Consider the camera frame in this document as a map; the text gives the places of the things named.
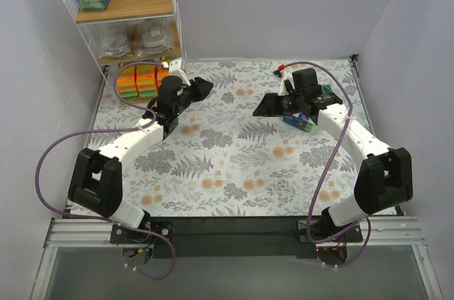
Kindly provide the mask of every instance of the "white wall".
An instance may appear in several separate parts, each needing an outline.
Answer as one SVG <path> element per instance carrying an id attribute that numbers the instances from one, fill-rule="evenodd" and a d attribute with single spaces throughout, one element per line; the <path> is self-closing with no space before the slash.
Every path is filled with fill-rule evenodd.
<path id="1" fill-rule="evenodd" d="M 346 57 L 388 0 L 179 0 L 189 57 Z"/>
<path id="2" fill-rule="evenodd" d="M 1 0 L 0 299 L 28 299 L 51 213 L 34 190 L 52 141 L 87 128 L 100 74 L 62 0 Z M 45 196 L 63 206 L 83 138 L 45 163 Z"/>
<path id="3" fill-rule="evenodd" d="M 445 299 L 454 299 L 454 3 L 390 0 L 360 55 L 378 136 L 413 157 L 416 214 Z"/>

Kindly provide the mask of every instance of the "white robotic arm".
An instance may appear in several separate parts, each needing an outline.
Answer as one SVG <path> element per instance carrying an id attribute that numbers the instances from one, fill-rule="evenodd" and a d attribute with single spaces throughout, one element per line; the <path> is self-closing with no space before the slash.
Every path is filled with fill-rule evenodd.
<path id="1" fill-rule="evenodd" d="M 148 104 L 156 121 L 145 112 L 135 125 L 138 130 L 126 133 L 111 143 L 91 150 L 83 149 L 76 161 L 68 198 L 115 222 L 138 228 L 146 212 L 123 197 L 123 165 L 164 140 L 178 125 L 178 116 L 196 101 L 204 100 L 213 88 L 211 82 L 196 77 L 188 80 L 181 59 L 169 66 L 169 76 L 162 80 L 159 95 Z"/>
<path id="2" fill-rule="evenodd" d="M 347 108 L 334 94 L 323 94 L 314 69 L 281 75 L 278 93 L 266 94 L 254 116 L 286 116 L 302 112 L 336 140 L 348 117 Z M 411 157 L 404 148 L 393 149 L 350 119 L 342 147 L 358 168 L 354 192 L 322 211 L 314 232 L 327 237 L 340 228 L 412 198 Z"/>

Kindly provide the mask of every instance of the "table surface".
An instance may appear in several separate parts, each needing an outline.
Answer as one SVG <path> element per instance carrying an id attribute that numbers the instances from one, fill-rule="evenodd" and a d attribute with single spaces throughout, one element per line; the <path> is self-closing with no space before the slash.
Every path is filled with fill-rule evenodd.
<path id="1" fill-rule="evenodd" d="M 306 133 L 282 118 L 253 117 L 265 93 L 277 91 L 272 75 L 284 61 L 188 62 L 189 77 L 214 83 L 209 97 L 192 104 L 175 131 L 132 165 L 123 167 L 123 192 L 152 216 L 305 215 L 335 140 L 323 129 Z M 365 110 L 347 60 L 325 60 L 353 102 L 353 115 L 368 127 Z M 330 84 L 318 71 L 320 84 Z M 121 105 L 104 87 L 94 128 L 133 126 L 142 111 Z M 99 148 L 118 134 L 96 134 Z M 357 178 L 353 160 L 340 149 L 323 184 L 314 214 L 351 195 Z M 89 213 L 72 205 L 74 213 Z M 385 214 L 395 214 L 387 209 Z"/>

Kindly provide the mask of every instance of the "shelf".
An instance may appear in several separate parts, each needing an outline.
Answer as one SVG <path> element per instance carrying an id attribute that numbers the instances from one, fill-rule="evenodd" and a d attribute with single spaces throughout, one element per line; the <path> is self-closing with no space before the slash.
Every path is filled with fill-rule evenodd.
<path id="1" fill-rule="evenodd" d="M 111 64 L 119 64 L 121 62 L 133 62 L 133 61 L 141 61 L 141 60 L 150 60 L 150 59 L 159 59 L 160 57 L 169 57 L 169 56 L 178 56 L 181 55 L 181 47 L 179 45 L 179 38 L 178 38 L 178 29 L 177 23 L 175 20 L 170 21 L 170 28 L 173 32 L 175 48 L 171 48 L 164 52 L 153 54 L 153 55 L 143 55 L 138 56 L 137 49 L 139 48 L 139 27 L 140 24 L 132 25 L 132 34 L 133 34 L 133 53 L 131 55 L 127 55 L 124 57 L 101 57 L 98 59 L 98 63 L 100 65 L 111 65 Z"/>
<path id="2" fill-rule="evenodd" d="M 78 11 L 76 23 L 173 15 L 172 0 L 111 0 L 106 11 Z"/>

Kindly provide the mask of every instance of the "plastic bag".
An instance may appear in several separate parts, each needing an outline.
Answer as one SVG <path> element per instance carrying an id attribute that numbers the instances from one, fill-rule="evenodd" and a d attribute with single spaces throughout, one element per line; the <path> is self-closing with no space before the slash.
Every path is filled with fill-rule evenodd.
<path id="1" fill-rule="evenodd" d="M 101 27 L 100 57 L 123 57 L 131 54 L 131 32 L 126 21 L 108 22 Z"/>
<path id="2" fill-rule="evenodd" d="M 138 56 L 153 55 L 174 48 L 172 29 L 166 18 L 144 20 L 139 30 Z"/>

